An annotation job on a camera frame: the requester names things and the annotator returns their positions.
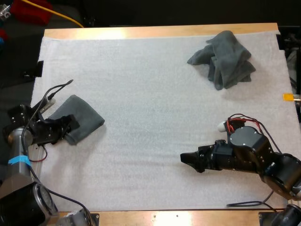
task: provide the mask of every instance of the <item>yellow cable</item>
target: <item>yellow cable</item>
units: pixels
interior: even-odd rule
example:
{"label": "yellow cable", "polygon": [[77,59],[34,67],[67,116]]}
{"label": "yellow cable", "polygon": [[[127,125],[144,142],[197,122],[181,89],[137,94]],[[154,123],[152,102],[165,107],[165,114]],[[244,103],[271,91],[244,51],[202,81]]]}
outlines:
{"label": "yellow cable", "polygon": [[38,7],[38,8],[40,8],[40,9],[42,9],[42,10],[45,10],[45,11],[47,11],[47,12],[50,12],[50,13],[53,13],[53,14],[55,14],[55,15],[61,16],[61,17],[65,18],[65,19],[67,19],[67,20],[70,20],[70,21],[76,23],[78,26],[80,26],[80,27],[82,27],[82,28],[84,27],[84,26],[81,25],[79,22],[77,22],[76,20],[74,20],[74,19],[72,19],[72,18],[70,18],[70,17],[68,17],[68,16],[65,16],[65,15],[63,15],[63,14],[60,14],[60,13],[55,12],[55,11],[53,11],[53,10],[50,10],[50,9],[48,9],[48,8],[42,7],[42,6],[37,5],[37,4],[33,3],[33,2],[30,2],[30,1],[28,1],[28,0],[22,0],[22,1],[23,1],[23,2],[26,2],[27,4],[30,4],[30,5],[32,5],[32,6]]}

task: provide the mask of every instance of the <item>folded gray cloth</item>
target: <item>folded gray cloth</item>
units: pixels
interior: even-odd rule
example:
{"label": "folded gray cloth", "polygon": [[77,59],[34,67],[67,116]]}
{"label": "folded gray cloth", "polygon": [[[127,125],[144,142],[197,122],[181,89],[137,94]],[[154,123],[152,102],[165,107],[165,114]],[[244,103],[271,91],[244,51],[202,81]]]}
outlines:
{"label": "folded gray cloth", "polygon": [[79,123],[79,128],[64,137],[70,145],[76,145],[104,123],[104,119],[86,101],[76,95],[70,96],[49,118],[58,119],[69,114],[73,114]]}
{"label": "folded gray cloth", "polygon": [[208,80],[214,83],[217,90],[228,89],[240,81],[251,81],[250,74],[256,70],[247,61],[251,53],[231,31],[223,31],[207,42],[210,45],[197,51],[187,63],[210,65]]}

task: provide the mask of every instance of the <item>white foam mat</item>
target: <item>white foam mat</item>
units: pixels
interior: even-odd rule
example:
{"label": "white foam mat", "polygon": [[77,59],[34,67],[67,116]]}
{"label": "white foam mat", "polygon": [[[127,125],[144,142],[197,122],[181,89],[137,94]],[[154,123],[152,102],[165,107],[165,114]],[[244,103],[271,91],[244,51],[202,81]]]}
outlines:
{"label": "white foam mat", "polygon": [[[217,125],[233,113],[260,120],[279,148],[301,158],[300,128],[283,51],[276,32],[236,35],[252,53],[252,82],[220,91],[207,80],[208,66],[190,56],[213,36],[130,40],[45,38],[32,103],[70,79],[56,95],[54,112],[70,95],[86,100],[105,120],[77,146],[46,145],[41,181],[90,210],[223,209],[227,203],[262,200],[270,189],[256,174],[197,173],[180,154],[226,139]],[[76,205],[55,198],[59,210]],[[284,207],[275,194],[268,202]]]}

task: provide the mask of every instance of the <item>table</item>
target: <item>table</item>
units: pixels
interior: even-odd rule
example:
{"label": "table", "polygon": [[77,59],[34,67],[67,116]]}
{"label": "table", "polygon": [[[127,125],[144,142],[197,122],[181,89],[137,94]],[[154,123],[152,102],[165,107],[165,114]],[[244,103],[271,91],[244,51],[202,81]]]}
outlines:
{"label": "table", "polygon": [[[219,24],[160,27],[78,28],[45,30],[44,36],[58,39],[130,39],[212,35],[224,30],[235,34],[278,30],[276,23]],[[259,210],[101,211],[101,226],[258,226]]]}

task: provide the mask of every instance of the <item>red wire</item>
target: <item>red wire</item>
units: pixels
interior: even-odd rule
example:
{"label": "red wire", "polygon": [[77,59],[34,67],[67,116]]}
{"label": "red wire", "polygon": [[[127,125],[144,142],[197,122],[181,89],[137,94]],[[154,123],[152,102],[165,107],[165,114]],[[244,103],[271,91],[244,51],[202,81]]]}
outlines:
{"label": "red wire", "polygon": [[255,123],[257,125],[259,131],[261,133],[263,133],[262,130],[261,130],[260,124],[256,119],[244,119],[244,118],[233,118],[233,119],[229,118],[227,120],[227,128],[228,128],[229,133],[234,132],[234,128],[233,128],[232,125],[230,125],[230,121],[244,121],[244,122],[251,121],[251,122]]}
{"label": "red wire", "polygon": [[40,159],[40,160],[31,160],[31,159],[29,159],[29,161],[31,161],[31,162],[41,162],[41,161],[44,161],[47,158],[48,152],[47,152],[46,148],[44,147],[44,145],[42,145],[42,147],[43,147],[43,149],[44,149],[44,151],[46,153],[45,157],[42,158],[42,159]]}

